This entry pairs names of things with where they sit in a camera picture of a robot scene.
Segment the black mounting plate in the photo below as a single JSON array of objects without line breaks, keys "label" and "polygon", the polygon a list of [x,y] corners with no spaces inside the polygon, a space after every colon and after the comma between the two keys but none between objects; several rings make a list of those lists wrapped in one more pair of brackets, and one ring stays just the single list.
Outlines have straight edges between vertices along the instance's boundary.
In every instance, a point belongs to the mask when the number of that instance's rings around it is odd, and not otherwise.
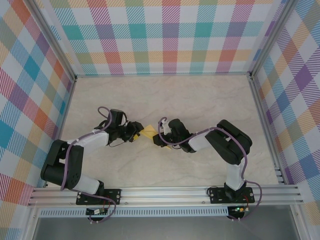
[{"label": "black mounting plate", "polygon": [[[118,204],[120,204],[120,199],[121,199],[121,189],[106,189],[105,188],[104,192],[103,192],[103,197],[112,199],[118,205]],[[103,205],[104,202],[105,202],[104,199],[96,198],[96,197],[92,197],[92,196],[87,196],[87,195],[78,193],[76,196],[75,204],[76,205]]]},{"label": "black mounting plate", "polygon": [[[226,196],[224,187],[210,187],[207,190],[207,193],[210,196],[211,204],[246,204],[247,203],[247,200],[245,197],[239,197],[237,200],[231,201]],[[252,204],[255,202],[254,192],[251,187],[245,187],[242,192],[242,196],[243,195],[245,195],[248,198],[249,204]]]}]

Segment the wire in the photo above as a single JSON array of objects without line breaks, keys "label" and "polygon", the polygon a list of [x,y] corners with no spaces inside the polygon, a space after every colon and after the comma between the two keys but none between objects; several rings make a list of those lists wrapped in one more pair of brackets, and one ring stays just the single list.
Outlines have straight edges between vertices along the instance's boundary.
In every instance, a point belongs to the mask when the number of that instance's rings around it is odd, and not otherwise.
[{"label": "wire", "polygon": [[160,139],[161,139],[164,143],[166,143],[166,144],[168,144],[168,145],[172,145],[172,146],[180,145],[180,144],[183,144],[183,143],[189,141],[190,139],[194,138],[194,137],[197,136],[197,135],[200,135],[200,134],[203,134],[203,133],[206,133],[206,132],[210,132],[210,131],[213,131],[213,130],[218,130],[218,131],[224,133],[225,135],[227,135],[230,139],[232,139],[232,140],[235,142],[235,144],[240,148],[240,150],[241,150],[241,152],[242,152],[242,154],[243,154],[243,157],[244,157],[244,166],[243,166],[243,169],[242,169],[242,172],[241,172],[241,179],[244,180],[245,182],[247,182],[248,184],[257,185],[257,187],[258,187],[259,190],[260,190],[259,200],[258,200],[258,202],[256,203],[255,208],[254,208],[248,215],[244,216],[242,219],[245,219],[245,218],[247,218],[248,216],[252,215],[252,213],[253,213],[254,211],[256,211],[256,209],[258,209],[258,207],[259,207],[259,205],[260,205],[260,203],[261,203],[261,200],[262,200],[262,188],[261,188],[261,186],[259,185],[259,183],[255,182],[255,181],[248,181],[248,180],[246,180],[245,177],[244,177],[245,171],[246,171],[246,168],[247,168],[247,165],[248,165],[248,156],[247,156],[247,154],[246,154],[246,151],[244,150],[244,148],[243,148],[242,145],[240,144],[240,142],[238,142],[238,140],[237,140],[234,136],[232,136],[230,133],[228,133],[226,130],[224,130],[224,129],[220,128],[220,127],[216,127],[216,126],[209,127],[209,128],[207,128],[207,129],[205,129],[205,130],[196,132],[196,133],[194,133],[192,136],[188,137],[187,139],[185,139],[185,140],[183,140],[183,141],[176,142],[176,143],[168,142],[168,141],[166,141],[166,140],[161,136],[161,133],[160,133],[161,123],[162,123],[162,121],[166,121],[167,119],[168,119],[168,118],[164,116],[164,117],[162,117],[162,118],[160,119],[160,121],[158,122],[158,135],[159,135]]},{"label": "wire", "polygon": [[116,202],[113,201],[111,198],[108,198],[108,197],[105,197],[105,196],[93,195],[93,194],[89,194],[89,193],[86,193],[86,192],[82,192],[82,194],[83,194],[83,195],[87,195],[87,196],[89,196],[89,197],[97,198],[97,199],[107,200],[107,201],[109,201],[109,204],[110,204],[110,202],[111,202],[111,203],[113,203],[113,205],[114,205],[114,208],[113,208],[112,212],[111,212],[108,216],[104,217],[104,218],[103,218],[102,220],[100,220],[100,221],[94,221],[94,220],[92,220],[92,219],[91,219],[91,216],[92,216],[92,215],[89,215],[90,224],[103,223],[104,221],[108,220],[108,219],[116,212],[117,204],[116,204]]},{"label": "wire", "polygon": [[243,195],[245,200],[246,200],[246,207],[249,207],[249,199],[246,195]]},{"label": "wire", "polygon": [[210,194],[209,194],[209,190],[210,188],[218,188],[217,186],[210,186],[206,189],[206,194],[208,195],[208,197],[210,197]]},{"label": "wire", "polygon": [[117,146],[119,146],[119,145],[121,145],[121,144],[124,144],[125,143],[125,141],[123,141],[122,143],[119,143],[119,144],[117,144],[117,145],[114,145],[114,146],[111,146],[110,144],[109,144],[109,147],[110,148],[114,148],[114,147],[117,147]]},{"label": "wire", "polygon": [[89,136],[91,136],[91,135],[94,135],[94,134],[98,134],[98,133],[103,132],[104,130],[106,130],[106,129],[110,126],[110,124],[111,124],[111,122],[112,122],[112,114],[111,114],[110,110],[109,110],[108,108],[106,108],[105,106],[100,106],[100,107],[98,107],[98,109],[97,109],[97,110],[98,110],[98,113],[99,113],[101,116],[105,117],[106,119],[108,119],[108,117],[107,117],[106,115],[104,115],[104,114],[100,111],[100,109],[105,109],[105,110],[108,111],[109,116],[110,116],[109,122],[108,122],[108,124],[105,125],[105,127],[103,127],[102,129],[100,129],[100,130],[98,130],[98,131],[94,131],[94,132],[93,132],[93,131],[92,131],[92,132],[89,132],[89,133],[87,133],[87,134],[79,137],[78,139],[74,140],[72,143],[70,143],[69,147],[68,147],[67,150],[66,150],[66,154],[65,154],[63,180],[62,180],[62,184],[61,184],[61,188],[60,188],[61,191],[65,189],[65,185],[66,185],[66,181],[67,181],[67,175],[68,175],[69,155],[70,155],[70,151],[71,151],[71,148],[73,147],[73,145],[75,145],[77,142],[79,142],[80,140],[82,140],[82,139],[84,139],[84,138],[87,138],[87,137],[89,137]]},{"label": "wire", "polygon": [[109,210],[110,205],[111,205],[111,203],[110,203],[110,201],[109,201],[109,206],[108,206],[108,208],[106,209],[107,211]]}]

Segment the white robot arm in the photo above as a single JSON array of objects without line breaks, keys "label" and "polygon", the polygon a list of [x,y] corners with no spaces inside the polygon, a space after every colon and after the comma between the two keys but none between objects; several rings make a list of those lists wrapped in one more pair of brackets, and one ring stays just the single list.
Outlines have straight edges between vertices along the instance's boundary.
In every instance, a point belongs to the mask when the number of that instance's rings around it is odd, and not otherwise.
[{"label": "white robot arm", "polygon": [[[104,183],[81,173],[83,157],[100,147],[110,145],[116,139],[133,142],[135,136],[139,136],[139,132],[144,129],[141,123],[128,121],[126,114],[121,110],[111,109],[110,113],[111,124],[105,130],[101,131],[104,125],[109,123],[109,116],[95,127],[91,135],[77,139],[71,147],[65,188],[101,196]],[[63,184],[66,166],[61,160],[66,158],[67,149],[74,141],[74,139],[68,141],[58,139],[52,143],[40,174],[43,180],[59,186]]]},{"label": "white robot arm", "polygon": [[195,153],[201,149],[213,147],[227,164],[225,195],[234,201],[243,194],[243,189],[246,187],[246,182],[242,178],[245,166],[244,155],[228,135],[217,129],[222,129],[233,136],[248,154],[252,140],[245,133],[226,120],[220,121],[217,127],[208,128],[196,134],[189,133],[179,119],[168,122],[164,118],[161,120],[160,126],[164,131],[153,137],[154,144],[165,147],[179,143],[182,150],[187,153]]}]

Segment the metal extrusion bar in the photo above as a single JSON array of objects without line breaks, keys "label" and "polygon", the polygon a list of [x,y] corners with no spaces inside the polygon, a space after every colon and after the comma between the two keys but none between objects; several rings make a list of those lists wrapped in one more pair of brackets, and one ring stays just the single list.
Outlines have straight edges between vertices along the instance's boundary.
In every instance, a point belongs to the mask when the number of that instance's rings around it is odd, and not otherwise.
[{"label": "metal extrusion bar", "polygon": [[72,98],[74,96],[74,92],[75,92],[75,89],[76,89],[76,84],[77,84],[77,79],[75,79],[75,81],[72,83],[71,90],[70,90],[70,95],[69,95],[69,99],[68,99],[68,103],[66,105],[66,108],[65,108],[65,111],[64,111],[64,114],[63,114],[61,126],[58,129],[58,132],[56,134],[56,139],[61,139],[62,131],[64,130],[64,127],[65,127],[65,124],[66,124],[66,120],[67,120],[67,116],[68,116],[68,112],[69,112],[69,109],[70,109],[71,100],[72,100]]},{"label": "metal extrusion bar", "polygon": [[[85,207],[34,208],[40,211],[39,218],[87,218]],[[126,207],[116,208],[112,215],[116,218],[125,217],[208,217],[228,216],[227,206],[196,206],[196,207]]]},{"label": "metal extrusion bar", "polygon": [[[239,75],[246,75],[247,72],[245,71],[232,71],[232,72],[211,72],[211,73],[150,73],[150,74],[145,74],[147,77],[162,77],[162,76],[239,76]],[[142,76],[143,74],[99,74],[99,75],[83,75],[83,74],[78,74],[77,77],[79,79],[81,78],[107,78],[107,77],[136,77],[136,76]]]},{"label": "metal extrusion bar", "polygon": [[256,106],[256,110],[257,110],[261,125],[262,125],[263,133],[264,133],[264,136],[265,136],[265,140],[266,140],[267,146],[269,148],[271,159],[272,159],[272,161],[274,163],[274,166],[276,168],[280,169],[280,171],[282,173],[283,182],[285,184],[289,184],[289,180],[288,180],[288,178],[287,178],[287,176],[285,174],[285,168],[283,167],[283,164],[282,164],[282,162],[280,160],[279,152],[277,150],[275,141],[274,141],[273,136],[272,136],[272,131],[271,131],[270,125],[267,122],[268,118],[267,118],[266,113],[264,112],[264,109],[263,109],[263,106],[262,106],[262,100],[261,100],[260,95],[258,93],[256,83],[250,79],[250,76],[248,76],[248,78],[249,78],[248,80],[249,80],[250,90],[251,90],[251,93],[252,93],[252,97],[253,97],[253,100],[254,100],[254,103],[255,103],[255,106]]},{"label": "metal extrusion bar", "polygon": [[263,50],[261,51],[258,59],[256,60],[255,65],[252,69],[253,78],[256,76],[258,71],[261,69],[261,67],[265,63],[272,47],[274,46],[275,42],[278,40],[282,30],[285,27],[286,22],[288,21],[291,13],[295,9],[298,2],[299,2],[299,0],[288,0],[286,2],[278,21],[276,22]]},{"label": "metal extrusion bar", "polygon": [[283,174],[282,174],[282,172],[280,170],[280,167],[275,167],[274,171],[275,171],[276,178],[278,179],[278,183],[280,185],[284,185],[285,184],[285,180],[283,178]]},{"label": "metal extrusion bar", "polygon": [[304,205],[291,205],[292,216],[300,236],[300,239],[303,240],[311,240],[311,236],[308,232],[308,219],[309,217],[306,215],[306,211],[303,209]]},{"label": "metal extrusion bar", "polygon": [[27,208],[25,211],[25,214],[20,216],[20,219],[23,224],[23,227],[21,228],[20,233],[20,240],[30,240],[33,239],[39,215],[40,215],[41,209],[40,208]]},{"label": "metal extrusion bar", "polygon": [[[200,207],[200,206],[236,206],[237,204],[210,204],[207,188],[210,186],[190,187],[122,187],[121,201],[117,208],[128,207]],[[257,199],[260,190],[252,187]],[[59,188],[35,188],[29,201],[32,208],[79,208],[76,205],[77,193]],[[299,205],[302,196],[296,185],[263,185],[261,205]],[[102,207],[91,205],[84,207]]]},{"label": "metal extrusion bar", "polygon": [[50,26],[47,24],[47,21],[45,20],[44,16],[42,15],[41,10],[39,9],[38,5],[34,2],[34,0],[23,0],[23,1],[24,1],[24,4],[29,9],[29,11],[31,12],[31,15],[35,19],[36,23],[40,27],[41,32],[45,36],[50,47],[53,49],[53,51],[56,54],[61,65],[66,70],[69,77],[72,78],[73,81],[75,81],[76,74],[73,71],[65,53],[62,51],[55,35],[51,31]]}]

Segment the plaid wallpaper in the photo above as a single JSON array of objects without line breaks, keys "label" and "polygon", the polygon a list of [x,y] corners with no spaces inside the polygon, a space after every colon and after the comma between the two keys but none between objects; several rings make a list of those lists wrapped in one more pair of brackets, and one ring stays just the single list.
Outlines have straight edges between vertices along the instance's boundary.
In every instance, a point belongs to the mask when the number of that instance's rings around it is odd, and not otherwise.
[{"label": "plaid wallpaper", "polygon": [[282,11],[284,9],[284,6],[286,5],[287,2],[288,2],[288,0],[281,0],[281,3],[280,3],[278,9],[275,12],[275,15],[273,16],[272,21],[271,21],[267,31],[265,32],[265,34],[263,36],[263,39],[262,39],[262,41],[261,41],[261,43],[259,45],[259,48],[258,48],[258,50],[256,51],[256,53],[254,55],[253,61],[251,62],[251,65],[249,67],[248,72],[251,72],[253,70],[253,68],[254,68],[254,66],[255,66],[255,64],[257,62],[257,59],[260,56],[260,53],[261,53],[262,49],[264,49],[264,47],[265,47],[265,45],[266,45],[266,43],[267,43],[267,41],[269,39],[269,36],[270,36],[271,32],[273,31],[273,29],[274,29],[279,17],[281,16],[281,13],[282,13]]},{"label": "plaid wallpaper", "polygon": [[23,0],[0,0],[0,240],[15,240],[72,80]]},{"label": "plaid wallpaper", "polygon": [[256,77],[286,175],[320,235],[320,0],[298,2]]},{"label": "plaid wallpaper", "polygon": [[37,0],[85,75],[247,72],[280,2]]}]

